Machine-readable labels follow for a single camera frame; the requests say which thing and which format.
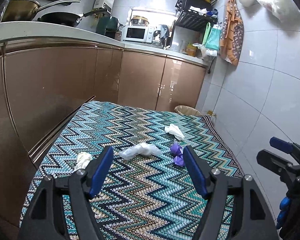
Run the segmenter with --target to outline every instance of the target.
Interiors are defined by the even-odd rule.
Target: white countertop
[[[83,41],[93,41],[99,43],[110,44],[127,49],[137,49],[160,53],[172,57],[178,57],[197,64],[207,65],[208,62],[191,57],[189,55],[181,54],[175,51],[164,50],[160,48],[145,46],[142,44],[131,44],[116,41],[109,37],[96,34],[93,32],[81,30],[78,28],[68,27],[64,25],[43,23],[43,22],[5,22],[0,23],[0,42],[7,40],[18,40],[24,38],[38,38],[38,37],[52,37],[52,38],[71,38]]]

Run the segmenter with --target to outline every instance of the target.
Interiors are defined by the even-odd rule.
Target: gloved hand
[[[289,199],[288,197],[285,197],[281,203],[280,203],[280,213],[277,217],[277,225],[276,225],[276,229],[279,230],[280,228],[282,228],[284,222],[286,221],[287,215],[289,213],[289,208],[291,205],[291,199]]]

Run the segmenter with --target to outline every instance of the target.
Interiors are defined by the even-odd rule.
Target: green appliance
[[[106,32],[116,33],[119,31],[119,20],[116,17],[101,17],[99,19],[96,33],[106,35]]]

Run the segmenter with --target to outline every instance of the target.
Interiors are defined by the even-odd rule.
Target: brown cabinet door
[[[35,172],[10,121],[0,58],[0,217],[16,227]]]
[[[52,47],[6,56],[8,100],[27,151],[93,96],[97,52],[94,48]]]
[[[173,112],[179,105],[195,107],[206,69],[167,59],[156,110]]]
[[[118,103],[155,110],[165,58],[124,52]]]
[[[122,51],[99,49],[93,93],[97,101],[118,103]]]

